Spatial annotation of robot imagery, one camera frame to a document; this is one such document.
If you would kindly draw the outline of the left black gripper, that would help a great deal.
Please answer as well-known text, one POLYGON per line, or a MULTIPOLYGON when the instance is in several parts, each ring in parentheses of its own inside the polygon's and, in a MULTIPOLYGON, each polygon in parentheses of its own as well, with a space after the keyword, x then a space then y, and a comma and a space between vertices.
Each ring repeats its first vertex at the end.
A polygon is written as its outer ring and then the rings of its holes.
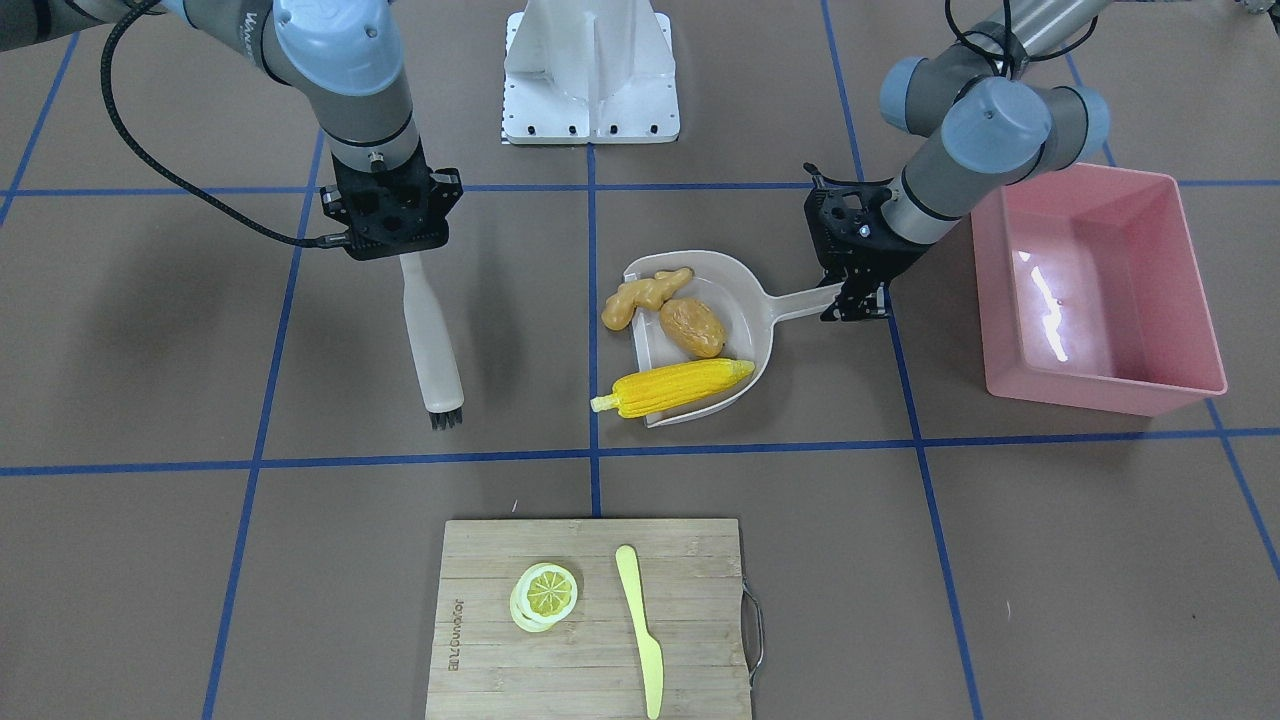
POLYGON ((838 284, 822 322, 868 322, 891 318, 888 288, 925 252, 893 229, 883 206, 895 199, 890 182, 840 181, 805 164, 813 187, 805 200, 805 218, 822 286, 838 284))

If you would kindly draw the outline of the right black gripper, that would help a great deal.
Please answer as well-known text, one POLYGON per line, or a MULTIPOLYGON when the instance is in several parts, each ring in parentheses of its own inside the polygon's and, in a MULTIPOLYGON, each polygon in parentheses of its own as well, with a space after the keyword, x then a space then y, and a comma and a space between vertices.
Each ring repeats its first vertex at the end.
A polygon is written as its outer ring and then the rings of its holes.
POLYGON ((320 188, 325 217, 346 229, 320 238, 323 249, 343 249, 366 261, 439 249, 449 242, 447 215, 463 195, 453 167, 431 169, 411 160, 381 173, 334 160, 335 182, 320 188))

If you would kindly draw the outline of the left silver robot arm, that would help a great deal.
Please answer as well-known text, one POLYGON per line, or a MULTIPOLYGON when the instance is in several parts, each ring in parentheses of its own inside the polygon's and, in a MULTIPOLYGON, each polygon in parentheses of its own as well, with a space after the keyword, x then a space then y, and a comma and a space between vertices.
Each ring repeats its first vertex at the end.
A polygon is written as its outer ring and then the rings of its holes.
POLYGON ((1089 38, 1102 1, 1006 1, 969 29, 946 20, 954 42, 933 58, 896 63, 879 113, 922 146, 892 178, 832 179, 806 164, 804 202, 823 286, 836 293, 823 322, 890 315, 893 279, 987 196, 1069 168, 1106 142, 1108 104, 1093 90, 1024 83, 1027 69, 1089 38))

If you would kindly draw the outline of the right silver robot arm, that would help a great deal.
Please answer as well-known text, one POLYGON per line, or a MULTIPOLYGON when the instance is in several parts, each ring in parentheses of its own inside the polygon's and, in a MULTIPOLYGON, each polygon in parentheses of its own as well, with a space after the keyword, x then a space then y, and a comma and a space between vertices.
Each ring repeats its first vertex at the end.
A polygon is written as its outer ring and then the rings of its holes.
POLYGON ((463 195, 454 168, 433 169, 422 147, 401 32, 388 1, 5 1, 3 50, 109 28, 99 60, 102 104, 125 146, 172 184, 252 232, 297 249, 340 249, 357 261, 439 249, 463 195), (334 181, 317 195, 342 231, 273 231, 179 177, 125 127, 113 67, 136 22, 174 15, 255 69, 303 95, 324 133, 334 181))

